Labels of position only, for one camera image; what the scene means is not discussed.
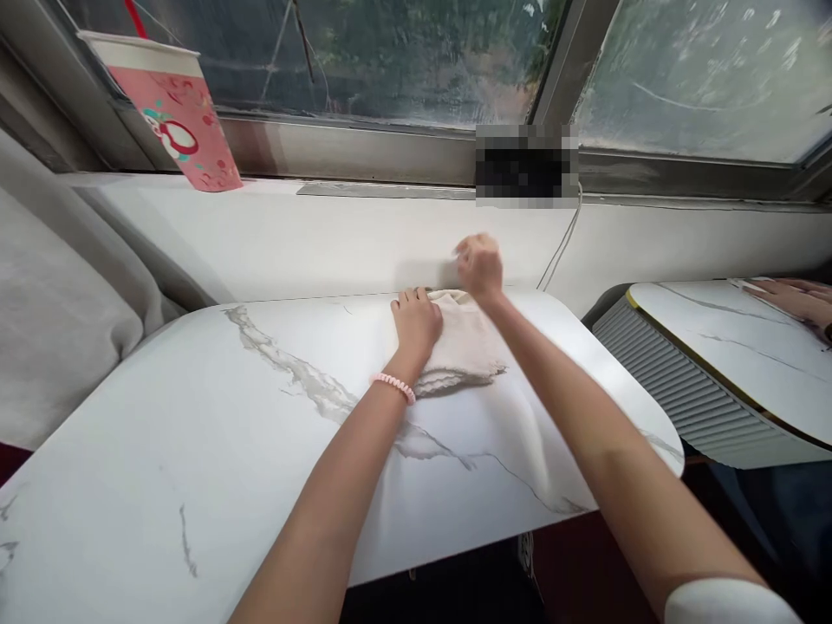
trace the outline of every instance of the pink hair tie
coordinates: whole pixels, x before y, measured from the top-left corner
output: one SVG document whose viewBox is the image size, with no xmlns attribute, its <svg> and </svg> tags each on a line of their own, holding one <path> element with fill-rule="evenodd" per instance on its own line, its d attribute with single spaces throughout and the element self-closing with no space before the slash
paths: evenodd
<svg viewBox="0 0 832 624">
<path fill-rule="evenodd" d="M 405 395 L 408 405 L 412 405 L 416 402 L 416 395 L 413 393 L 413 390 L 410 389 L 410 386 L 408 386 L 404 381 L 399 381 L 392 375 L 384 373 L 376 373 L 371 376 L 370 383 L 373 383 L 374 381 L 384 381 L 393 387 L 397 387 L 401 393 Z"/>
</svg>

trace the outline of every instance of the ribbed gray panel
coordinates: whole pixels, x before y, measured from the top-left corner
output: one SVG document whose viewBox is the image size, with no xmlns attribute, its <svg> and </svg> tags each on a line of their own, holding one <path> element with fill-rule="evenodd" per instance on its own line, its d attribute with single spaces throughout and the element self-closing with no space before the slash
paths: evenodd
<svg viewBox="0 0 832 624">
<path fill-rule="evenodd" d="M 679 436 L 734 468 L 832 459 L 792 436 L 734 396 L 688 358 L 622 297 L 593 326 L 621 365 L 653 396 Z"/>
</svg>

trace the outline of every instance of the gray curtain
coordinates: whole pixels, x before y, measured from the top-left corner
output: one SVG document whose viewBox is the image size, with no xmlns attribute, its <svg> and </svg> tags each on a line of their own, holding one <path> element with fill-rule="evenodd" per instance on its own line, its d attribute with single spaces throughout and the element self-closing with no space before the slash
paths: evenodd
<svg viewBox="0 0 832 624">
<path fill-rule="evenodd" d="M 35 450 L 178 315 L 112 228 L 0 130 L 0 442 Z"/>
</svg>

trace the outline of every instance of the white wall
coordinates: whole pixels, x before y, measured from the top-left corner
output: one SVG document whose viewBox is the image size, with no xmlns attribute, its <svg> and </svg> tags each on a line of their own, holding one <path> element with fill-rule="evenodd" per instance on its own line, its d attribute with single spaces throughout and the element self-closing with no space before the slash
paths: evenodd
<svg viewBox="0 0 832 624">
<path fill-rule="evenodd" d="M 499 238 L 505 281 L 535 288 L 572 210 L 499 210 L 449 199 L 296 195 L 303 184 L 194 191 L 180 176 L 62 176 L 188 302 L 394 292 L 452 285 L 466 235 Z"/>
<path fill-rule="evenodd" d="M 832 212 L 584 204 L 548 293 L 583 316 L 621 283 L 749 277 L 832 257 Z"/>
<path fill-rule="evenodd" d="M 506 282 L 534 288 L 573 215 L 468 201 L 296 195 L 302 184 L 284 180 L 212 195 L 176 176 L 62 178 L 122 233 L 164 290 L 191 304 L 448 285 L 451 250 L 478 231 L 499 240 Z M 548 292 L 580 317 L 619 283 L 755 276 L 807 269 L 832 256 L 832 213 L 667 205 L 587 202 Z"/>
</svg>

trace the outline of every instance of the gray marble vein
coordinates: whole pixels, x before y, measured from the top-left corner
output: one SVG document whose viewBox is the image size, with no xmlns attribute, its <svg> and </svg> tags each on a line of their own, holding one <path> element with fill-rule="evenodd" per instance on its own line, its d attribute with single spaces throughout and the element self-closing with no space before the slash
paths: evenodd
<svg viewBox="0 0 832 624">
<path fill-rule="evenodd" d="M 16 500 L 17 500 L 17 494 L 15 494 L 15 495 L 14 495 L 14 496 L 13 496 L 13 497 L 9 500 L 9 502 L 8 502 L 8 503 L 6 503 L 6 504 L 5 504 L 5 505 L 3 505 L 2 507 L 0 507 L 0 520 L 2 520 L 3 522 L 5 522 L 6 520 L 8 520 L 8 519 L 9 519 L 9 511 L 11 511 L 11 506 L 15 503 L 15 501 L 16 501 Z"/>
<path fill-rule="evenodd" d="M 682 295 L 682 293 L 678 292 L 677 290 L 673 290 L 672 288 L 670 288 L 669 286 L 666 286 L 663 283 L 656 283 L 655 285 L 658 286 L 659 288 L 664 289 L 664 290 L 669 290 L 674 295 L 680 296 L 682 299 L 686 299 L 687 301 L 689 301 L 691 303 L 696 303 L 697 305 L 700 305 L 704 308 L 716 309 L 716 310 L 719 310 L 720 312 L 728 312 L 729 314 L 736 314 L 736 315 L 741 315 L 741 316 L 751 316 L 752 318 L 758 318 L 758 319 L 762 319 L 763 321 L 777 323 L 778 325 L 785 325 L 786 327 L 792 327 L 792 328 L 795 327 L 792 323 L 787 322 L 787 321 L 780 321 L 778 319 L 773 319 L 773 318 L 770 318 L 768 316 L 757 315 L 757 314 L 754 314 L 752 312 L 743 312 L 742 310 L 738 310 L 738 309 L 734 309 L 734 308 L 728 308 L 726 306 L 717 305 L 716 303 L 709 303 L 709 302 L 700 301 L 699 299 L 694 299 L 693 297 L 690 297 L 688 295 Z"/>
<path fill-rule="evenodd" d="M 670 446 L 667 442 L 665 442 L 662 438 L 657 436 L 655 433 L 650 433 L 649 431 L 646 431 L 645 429 L 639 429 L 639 433 L 641 435 L 643 435 L 647 439 L 647 442 L 649 442 L 652 446 L 655 446 L 656 448 L 660 448 L 660 449 L 663 449 L 664 451 L 667 451 L 680 464 L 685 463 L 685 454 L 677 451 L 676 449 L 674 449 L 672 446 Z"/>
<path fill-rule="evenodd" d="M 554 503 L 547 503 L 547 502 L 546 502 L 546 501 L 544 501 L 542 498 L 540 498 L 540 496 L 537 494 L 537 492 L 535 491 L 535 489 L 531 486 L 531 484 L 530 484 L 528 481 L 526 481 L 524 478 L 522 478 L 522 477 L 521 477 L 520 475 L 518 475 L 516 472 L 514 472 L 514 471 L 510 470 L 510 469 L 509 469 L 509 467 L 508 467 L 508 466 L 506 466 L 506 465 L 503 463 L 503 460 L 502 460 L 502 459 L 500 459 L 500 458 L 499 458 L 497 455 L 495 455 L 494 453 L 491 453 L 491 452 L 481 452 L 481 453 L 474 453 L 474 454 L 472 454 L 472 455 L 467 455 L 466 457 L 467 457 L 467 458 L 482 458 L 482 457 L 487 457 L 487 458 L 492 458 L 492 459 L 496 460 L 496 461 L 497 461 L 497 463 L 498 463 L 498 464 L 500 464 L 500 465 L 503 467 L 503 470 L 505 470 L 506 472 L 508 472 L 508 473 L 509 473 L 512 477 L 514 477 L 517 481 L 519 481 L 520 483 L 522 483 L 523 485 L 525 485 L 525 486 L 529 489 L 529 491 L 531 492 L 532 496 L 534 496 L 534 497 L 537 499 L 537 501 L 538 501 L 538 502 L 539 502 L 539 503 L 540 503 L 543 507 L 545 507 L 547 510 L 551 511 L 551 512 L 552 512 L 552 513 L 554 513 L 554 514 L 558 514 L 559 516 L 574 516 L 574 515 L 576 515 L 576 514 L 589 513 L 589 511 L 590 511 L 590 509 L 589 509 L 589 508 L 584 507 L 584 506 L 582 506 L 582 505 L 579 505 L 578 503 L 574 503 L 573 501 L 569 500 L 569 499 L 568 499 L 568 498 L 566 498 L 566 497 L 559 497 L 559 498 L 558 498 L 558 500 L 557 500 L 557 501 L 555 501 Z"/>
<path fill-rule="evenodd" d="M 225 315 L 239 328 L 246 350 L 260 355 L 275 370 L 291 374 L 291 383 L 300 386 L 323 418 L 343 424 L 358 400 L 337 379 L 282 351 L 270 336 L 255 327 L 245 306 L 226 310 Z"/>
<path fill-rule="evenodd" d="M 198 578 L 197 564 L 191 559 L 191 546 L 188 544 L 188 523 L 185 520 L 185 504 L 179 507 L 179 517 L 182 519 L 182 552 L 185 554 L 185 565 L 188 566 L 188 572 L 191 576 Z"/>
<path fill-rule="evenodd" d="M 393 448 L 402 457 L 409 459 L 433 459 L 441 456 L 456 459 L 467 471 L 476 468 L 476 465 L 468 456 L 458 455 L 430 433 L 409 420 L 405 420 L 399 429 Z"/>
<path fill-rule="evenodd" d="M 226 310 L 225 315 L 232 323 L 237 325 L 240 341 L 246 350 L 259 354 L 275 370 L 291 374 L 291 383 L 299 386 L 302 393 L 315 403 L 317 412 L 323 418 L 332 420 L 337 425 L 343 424 L 347 416 L 353 411 L 353 407 L 358 403 L 358 399 L 338 380 L 318 370 L 308 362 L 281 350 L 271 336 L 263 333 L 254 325 L 244 305 Z M 405 420 L 402 424 L 396 441 L 393 443 L 393 448 L 402 457 L 409 459 L 426 460 L 436 457 L 456 459 L 467 471 L 476 469 L 474 459 L 493 458 L 506 472 L 529 488 L 534 497 L 552 513 L 567 516 L 589 511 L 589 509 L 573 503 L 566 497 L 561 497 L 554 504 L 546 503 L 526 480 L 509 470 L 495 454 L 482 452 L 460 455 L 442 444 L 425 429 L 408 420 Z"/>
<path fill-rule="evenodd" d="M 763 353 L 762 351 L 757 351 L 754 347 L 752 347 L 751 345 L 747 345 L 744 342 L 731 340 L 730 338 L 720 338 L 719 336 L 715 336 L 715 335 L 700 334 L 699 332 L 697 332 L 696 335 L 701 337 L 701 338 L 706 338 L 707 340 L 713 340 L 713 341 L 716 341 L 716 342 L 726 342 L 728 344 L 735 344 L 738 347 L 747 348 L 750 351 L 753 351 L 754 353 L 756 353 L 757 355 L 760 355 L 764 358 L 768 358 L 769 360 L 773 360 L 773 361 L 775 361 L 779 364 L 783 364 L 785 367 L 791 368 L 792 370 L 795 370 L 798 373 L 803 373 L 804 375 L 808 375 L 809 377 L 812 377 L 814 379 L 822 381 L 823 383 L 827 383 L 827 384 L 829 383 L 829 380 L 824 379 L 823 377 L 818 377 L 816 374 L 810 373 L 808 370 L 804 370 L 802 368 L 794 366 L 793 364 L 789 364 L 787 361 L 781 360 L 780 358 L 778 358 L 774 355 L 769 355 L 767 353 Z"/>
<path fill-rule="evenodd" d="M 3 575 L 6 568 L 9 567 L 9 564 L 15 558 L 15 549 L 19 545 L 20 542 L 6 542 L 0 544 L 0 576 Z"/>
</svg>

